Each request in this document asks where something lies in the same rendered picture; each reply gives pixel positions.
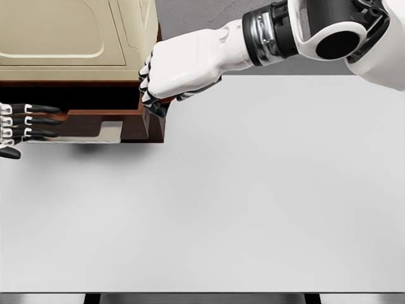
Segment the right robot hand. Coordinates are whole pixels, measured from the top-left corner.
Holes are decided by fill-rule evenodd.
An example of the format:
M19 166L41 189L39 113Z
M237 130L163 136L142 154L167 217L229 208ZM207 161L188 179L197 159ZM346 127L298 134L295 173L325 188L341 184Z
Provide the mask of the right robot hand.
M203 29L158 42L139 70L141 102L165 118L172 100L183 101L221 81L216 66L218 30Z

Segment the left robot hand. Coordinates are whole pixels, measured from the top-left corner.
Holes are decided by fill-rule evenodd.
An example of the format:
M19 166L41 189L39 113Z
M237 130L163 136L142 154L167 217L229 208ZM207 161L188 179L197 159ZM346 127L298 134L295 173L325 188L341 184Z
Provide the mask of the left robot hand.
M57 132L36 129L34 126L61 124L61 120L35 115L60 112L59 108L53 106L0 103L0 158L18 160L21 153L15 148L17 144L58 137Z

